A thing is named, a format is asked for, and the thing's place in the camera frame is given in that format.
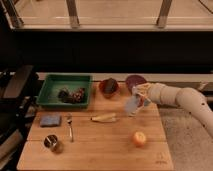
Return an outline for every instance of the silver fork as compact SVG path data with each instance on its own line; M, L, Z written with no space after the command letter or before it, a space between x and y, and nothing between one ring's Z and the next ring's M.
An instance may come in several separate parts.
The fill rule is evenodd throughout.
M70 127L70 141L74 142L73 130L72 130L72 115L71 114L69 114L67 116L67 123L68 123L68 125Z

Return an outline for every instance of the green tray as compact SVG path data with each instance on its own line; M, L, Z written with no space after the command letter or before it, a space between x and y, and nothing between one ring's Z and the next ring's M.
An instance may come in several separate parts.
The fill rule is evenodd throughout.
M49 74L46 76L37 104L42 107L60 108L86 108L90 100L92 76L90 75L57 75ZM85 88L85 97L82 103L63 103L58 98L58 93L62 88L67 88L70 92L78 88Z

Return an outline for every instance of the red apple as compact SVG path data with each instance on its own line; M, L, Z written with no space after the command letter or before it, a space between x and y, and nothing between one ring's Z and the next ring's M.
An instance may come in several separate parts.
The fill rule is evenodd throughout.
M141 131L135 132L132 137L132 140L136 147L142 147L147 142L146 135Z

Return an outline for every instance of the wooden table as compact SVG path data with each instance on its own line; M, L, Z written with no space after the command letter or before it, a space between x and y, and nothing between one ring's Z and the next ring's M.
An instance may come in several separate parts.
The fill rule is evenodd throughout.
M111 99L105 99L93 83L91 100L87 109L70 111L45 111L37 113L24 146L18 170L70 170L70 171L148 171L173 170L167 140L161 118L155 104L142 108L135 117L124 112L126 100L130 97L124 83L119 83L119 92ZM68 113L73 116L74 142L69 140ZM96 123L91 116L115 112L118 121ZM60 113L60 127L41 128L42 115ZM143 131L147 144L137 148L132 142L135 131ZM43 145L49 134L57 135L61 152L53 153Z

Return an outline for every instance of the glass panel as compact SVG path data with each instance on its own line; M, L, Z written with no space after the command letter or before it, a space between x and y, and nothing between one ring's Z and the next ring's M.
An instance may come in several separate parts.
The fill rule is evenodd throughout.
M70 25L65 0L19 0L15 8L24 25Z
M13 0L23 28L72 29L69 15L72 0ZM159 30L157 21L162 2L167 0L75 0L78 29ZM162 16L165 29L213 30L213 0L172 0L168 18Z
M81 25L155 25L162 0L76 0Z
M191 26L191 28L213 26L213 14L206 7L213 9L212 0L173 0L167 25Z

